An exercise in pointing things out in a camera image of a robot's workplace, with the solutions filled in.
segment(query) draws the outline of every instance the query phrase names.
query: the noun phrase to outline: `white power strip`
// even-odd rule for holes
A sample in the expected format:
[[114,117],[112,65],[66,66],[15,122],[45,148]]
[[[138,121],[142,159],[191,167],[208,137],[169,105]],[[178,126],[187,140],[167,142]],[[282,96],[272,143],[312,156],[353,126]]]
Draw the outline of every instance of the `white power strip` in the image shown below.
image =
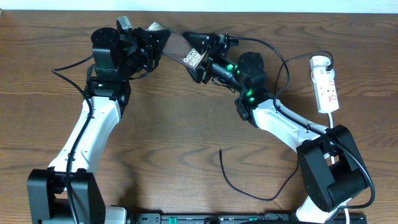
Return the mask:
[[335,86],[335,71],[327,71],[330,59],[324,56],[314,56],[310,60],[311,79],[317,99],[319,113],[331,113],[339,108]]

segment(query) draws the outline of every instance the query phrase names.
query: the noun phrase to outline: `wood grain surface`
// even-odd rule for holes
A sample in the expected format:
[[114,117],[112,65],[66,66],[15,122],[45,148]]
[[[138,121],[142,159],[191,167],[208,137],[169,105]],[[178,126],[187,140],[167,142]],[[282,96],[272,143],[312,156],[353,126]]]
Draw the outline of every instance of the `wood grain surface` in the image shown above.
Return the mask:
[[[398,223],[398,17],[374,14],[52,12],[4,11],[0,17],[0,223],[29,223],[26,180],[58,154],[81,110],[82,98],[50,72],[91,54],[90,35],[116,27],[127,15],[135,27],[153,21],[176,32],[229,32],[260,38],[285,58],[329,50],[335,58],[340,109],[335,123],[350,129],[376,186],[363,212],[369,223]],[[279,59],[265,47],[241,42],[265,60],[267,83]],[[292,81],[285,105],[317,123],[308,59],[289,62]],[[64,74],[85,84],[89,64]],[[177,62],[162,57],[147,78],[131,83],[132,95],[111,133],[96,180],[107,205],[165,213],[295,210],[306,197],[298,173],[273,202],[240,195],[230,181],[258,197],[273,196],[294,170],[297,156],[273,135],[241,121],[237,94],[197,84]],[[368,201],[369,190],[350,202]]]

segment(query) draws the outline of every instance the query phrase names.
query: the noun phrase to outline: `black cable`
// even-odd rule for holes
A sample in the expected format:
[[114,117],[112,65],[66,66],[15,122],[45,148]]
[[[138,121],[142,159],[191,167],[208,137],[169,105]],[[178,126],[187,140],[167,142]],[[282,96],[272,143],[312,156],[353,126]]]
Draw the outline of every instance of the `black cable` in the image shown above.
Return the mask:
[[270,201],[274,200],[275,198],[277,198],[278,195],[281,193],[281,191],[284,189],[284,187],[285,187],[285,185],[287,184],[287,182],[288,182],[288,181],[294,176],[294,174],[299,170],[299,160],[297,159],[297,166],[296,166],[296,169],[295,169],[295,170],[293,171],[293,173],[285,180],[285,182],[282,184],[282,186],[280,187],[280,189],[278,190],[278,192],[275,194],[275,196],[273,196],[272,198],[259,198],[259,197],[253,196],[253,195],[251,195],[251,194],[248,194],[248,193],[246,193],[246,192],[243,192],[242,190],[237,189],[234,185],[231,184],[231,182],[230,182],[230,181],[228,180],[228,178],[226,177],[226,174],[225,174],[225,171],[224,171],[223,155],[222,155],[221,149],[220,149],[220,151],[219,151],[219,154],[220,154],[221,171],[223,172],[223,176],[224,176],[225,182],[226,182],[232,189],[234,189],[235,191],[237,191],[237,192],[239,192],[239,193],[241,193],[241,194],[243,194],[243,195],[246,195],[246,196],[248,196],[248,197],[251,197],[251,198],[260,200],[260,201],[270,202]]
[[[366,207],[370,206],[373,203],[374,198],[375,198],[375,194],[376,194],[376,191],[374,189],[373,181],[372,181],[369,173],[367,172],[367,170],[362,166],[362,164],[357,160],[357,158],[351,153],[351,151],[345,145],[340,144],[339,142],[335,141],[332,137],[327,136],[326,134],[323,134],[323,133],[313,129],[310,124],[306,125],[306,124],[302,124],[300,121],[297,121],[296,119],[291,117],[289,114],[283,112],[283,110],[280,109],[280,106],[277,106],[276,99],[278,99],[279,95],[289,86],[289,83],[290,83],[289,69],[288,69],[288,67],[286,65],[286,61],[281,56],[281,54],[275,48],[273,48],[273,46],[265,43],[262,40],[257,40],[257,39],[253,39],[253,38],[245,38],[245,37],[231,37],[231,40],[251,40],[251,41],[259,42],[259,43],[262,43],[265,46],[269,47],[271,50],[273,50],[279,56],[280,60],[282,61],[282,65],[286,69],[287,81],[286,81],[286,85],[275,94],[274,99],[272,101],[276,111],[280,112],[282,115],[284,115],[285,117],[287,117],[291,121],[301,125],[303,128],[311,130],[312,132],[314,132],[316,134],[319,134],[320,136],[322,136],[322,137],[326,138],[327,140],[329,140],[335,146],[340,148],[347,156],[350,156],[355,161],[355,163],[357,164],[357,166],[359,167],[361,172],[363,173],[363,175],[365,177],[365,181],[369,185],[369,188],[371,189],[371,198],[369,199],[369,201],[367,203],[365,203],[363,205],[344,205],[344,206],[341,206],[340,208],[341,209],[344,209],[344,208],[357,209],[357,208],[366,208]],[[331,66],[333,66],[333,56],[331,56],[331,65],[328,66],[327,70],[331,70]]]
[[55,68],[55,69],[52,70],[52,73],[54,73],[56,76],[62,78],[63,80],[67,81],[68,83],[70,83],[73,87],[75,87],[81,93],[81,95],[86,100],[87,105],[88,105],[88,109],[89,109],[89,113],[87,114],[86,122],[84,123],[83,127],[81,128],[81,130],[80,130],[80,132],[79,132],[79,134],[78,134],[75,142],[73,143],[73,146],[70,149],[70,152],[68,154],[67,171],[66,171],[66,178],[65,178],[65,183],[66,183],[66,187],[67,187],[67,194],[68,194],[68,199],[69,199],[69,206],[70,206],[70,209],[72,211],[72,216],[73,216],[73,220],[75,221],[75,224],[79,224],[79,219],[77,217],[76,206],[74,204],[73,197],[72,197],[72,185],[70,183],[70,171],[72,169],[72,161],[73,161],[73,156],[75,155],[76,147],[77,147],[77,145],[78,145],[83,133],[85,132],[85,129],[87,128],[88,123],[90,122],[91,117],[93,115],[93,107],[91,105],[90,99],[85,95],[84,91],[78,85],[76,85],[76,83],[74,83],[73,81],[71,81],[67,77],[64,77],[63,75],[59,74],[57,71],[66,70],[68,68],[75,67],[77,65],[80,65],[80,64],[88,61],[91,58],[93,58],[92,55],[90,57],[78,62],[78,63],[74,63],[73,65],[69,65],[69,66],[66,66],[66,67],[63,67],[63,68]]
[[129,80],[137,80],[148,76],[148,66],[144,65],[144,68],[146,71],[143,74],[139,75],[137,78],[130,77]]
[[235,93],[235,90],[232,89],[229,85],[222,85],[222,84],[219,84],[219,83],[217,83],[216,81],[214,81],[214,78],[211,78],[211,82],[213,82],[213,84],[216,85],[216,86],[225,87],[225,88],[231,90],[232,93]]
[[332,221],[337,217],[337,215],[338,215],[340,212],[344,212],[344,210],[343,210],[343,209],[340,209],[340,207],[339,207],[339,208],[336,209],[335,213],[334,213],[332,216],[330,216],[330,217],[325,221],[325,223],[330,223],[330,222],[332,222]]
[[87,68],[87,77],[86,77],[86,80],[87,80],[87,81],[90,80],[91,75],[93,74],[94,68],[95,68],[95,64],[92,64],[92,65],[90,65],[90,66]]
[[278,216],[278,220],[279,220],[279,219],[280,219],[280,220],[283,220],[283,218],[280,217],[278,214],[274,213],[274,215]]
[[[329,66],[331,66],[331,68],[333,68],[333,55],[327,50],[319,50],[319,51],[316,51],[316,52],[310,52],[310,53],[302,54],[302,55],[299,55],[299,56],[296,56],[296,57],[291,57],[291,58],[287,59],[285,62],[288,62],[288,61],[291,61],[291,60],[295,60],[295,59],[298,59],[298,58],[302,58],[302,57],[305,57],[305,56],[308,56],[308,55],[320,54],[320,53],[326,53],[326,54],[330,55],[330,65]],[[274,95],[276,94],[276,88],[278,86],[278,82],[279,82],[279,78],[280,78],[280,72],[282,71],[282,67],[283,66],[284,66],[283,64],[280,66],[279,72],[278,72],[278,76],[276,77],[275,86],[274,86]]]

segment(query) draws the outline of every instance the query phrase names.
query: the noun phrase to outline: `robotic arm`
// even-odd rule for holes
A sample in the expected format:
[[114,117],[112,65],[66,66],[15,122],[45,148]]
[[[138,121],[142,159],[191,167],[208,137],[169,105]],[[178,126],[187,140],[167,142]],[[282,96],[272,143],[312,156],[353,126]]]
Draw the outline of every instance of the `robotic arm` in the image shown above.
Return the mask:
[[[231,46],[238,45],[238,40],[228,34],[186,32],[183,36],[193,48],[179,60],[166,52],[170,48],[170,36],[175,35],[172,31],[152,29],[154,26],[149,30],[133,29],[127,17],[118,18],[117,25],[117,30],[102,28],[91,36],[96,76],[88,74],[84,92],[90,99],[93,114],[89,114],[88,104],[84,101],[80,118],[60,154],[48,169],[34,169],[28,178],[33,223],[72,221],[68,201],[57,199],[55,194],[62,193],[67,186],[68,155],[88,116],[91,120],[77,144],[71,169],[72,197],[77,216],[83,223],[134,223],[134,217],[130,217],[125,208],[105,207],[95,174],[106,141],[128,104],[131,94],[129,80],[143,69],[153,71],[162,54],[185,62],[189,74],[198,83],[208,83],[215,78],[239,92],[235,105],[240,117],[277,136],[297,152],[309,195],[297,210],[298,220],[324,223],[335,214],[340,204],[368,187],[356,163],[320,135],[328,134],[349,146],[364,166],[351,133],[341,125],[328,129],[315,124],[289,110],[279,100],[274,102],[274,96],[264,87],[266,73],[261,54],[246,52],[237,63],[233,63],[226,56]],[[302,124],[310,125],[317,133],[303,128]],[[328,155],[339,156],[340,159],[330,167],[324,159]]]

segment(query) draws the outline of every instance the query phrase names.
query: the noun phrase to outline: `white wall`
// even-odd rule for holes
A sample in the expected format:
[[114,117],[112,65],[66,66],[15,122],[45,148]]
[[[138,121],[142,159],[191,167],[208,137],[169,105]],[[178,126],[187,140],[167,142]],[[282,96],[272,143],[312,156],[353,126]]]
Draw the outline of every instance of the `white wall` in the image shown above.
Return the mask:
[[0,8],[4,10],[398,13],[398,0],[0,0]]

